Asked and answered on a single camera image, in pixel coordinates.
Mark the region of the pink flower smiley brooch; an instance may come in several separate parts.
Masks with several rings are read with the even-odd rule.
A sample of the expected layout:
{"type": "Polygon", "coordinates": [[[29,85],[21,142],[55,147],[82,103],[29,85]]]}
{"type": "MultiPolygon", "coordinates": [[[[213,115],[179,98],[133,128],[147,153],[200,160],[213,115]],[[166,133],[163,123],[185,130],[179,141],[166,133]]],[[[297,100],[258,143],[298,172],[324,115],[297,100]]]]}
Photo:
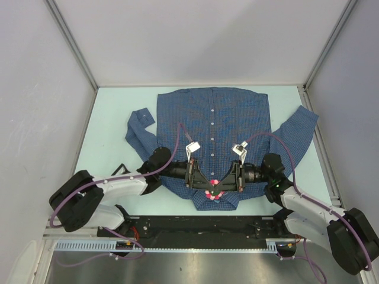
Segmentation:
{"type": "Polygon", "coordinates": [[[210,180],[211,190],[205,191],[205,197],[211,201],[219,202],[220,198],[223,196],[224,192],[220,190],[215,190],[215,188],[220,183],[217,179],[210,180]]]}

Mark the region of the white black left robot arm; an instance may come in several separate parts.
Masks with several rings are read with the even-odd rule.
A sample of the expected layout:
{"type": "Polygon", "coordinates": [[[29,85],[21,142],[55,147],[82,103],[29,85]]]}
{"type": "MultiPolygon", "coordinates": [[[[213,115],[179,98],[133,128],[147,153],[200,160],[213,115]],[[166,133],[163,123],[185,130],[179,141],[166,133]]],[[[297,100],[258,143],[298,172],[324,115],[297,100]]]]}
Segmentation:
{"type": "Polygon", "coordinates": [[[125,236],[130,232],[131,222],[121,206],[108,202],[150,194],[162,185],[163,177],[179,179],[186,189],[209,195],[216,183],[201,173],[196,162],[193,158],[176,162],[168,148],[159,147],[132,173],[95,178],[87,170],[80,170],[50,197],[53,218],[57,218],[59,226],[67,232],[90,224],[125,236]]]}

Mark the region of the blue plaid button shirt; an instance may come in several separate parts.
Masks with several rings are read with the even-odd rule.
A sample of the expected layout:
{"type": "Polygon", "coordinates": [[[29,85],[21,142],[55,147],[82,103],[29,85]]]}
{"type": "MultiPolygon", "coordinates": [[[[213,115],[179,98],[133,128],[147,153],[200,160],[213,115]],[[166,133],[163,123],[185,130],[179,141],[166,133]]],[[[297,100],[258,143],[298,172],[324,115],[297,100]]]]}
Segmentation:
{"type": "Polygon", "coordinates": [[[142,160],[158,147],[167,147],[175,159],[187,158],[188,139],[176,128],[185,125],[199,142],[194,153],[207,179],[221,179],[236,158],[234,144],[252,138],[246,161],[259,165],[267,153],[279,154],[285,175],[298,165],[313,139],[318,116],[300,106],[280,128],[272,131],[268,96],[238,88],[180,89],[158,95],[156,115],[147,108],[133,111],[125,139],[142,160]]]}

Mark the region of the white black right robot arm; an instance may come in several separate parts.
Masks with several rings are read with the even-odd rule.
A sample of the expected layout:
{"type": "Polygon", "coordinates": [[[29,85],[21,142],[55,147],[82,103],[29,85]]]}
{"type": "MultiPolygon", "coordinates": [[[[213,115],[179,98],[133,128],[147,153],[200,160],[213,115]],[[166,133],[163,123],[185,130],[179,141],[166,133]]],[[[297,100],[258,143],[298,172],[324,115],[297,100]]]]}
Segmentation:
{"type": "Polygon", "coordinates": [[[378,236],[364,213],[328,205],[302,192],[284,170],[280,155],[269,153],[260,166],[233,161],[224,178],[211,185],[214,191],[240,192],[249,183],[264,183],[267,199],[281,207],[273,222],[277,236],[296,234],[310,240],[351,275],[371,268],[378,258],[378,236]]]}

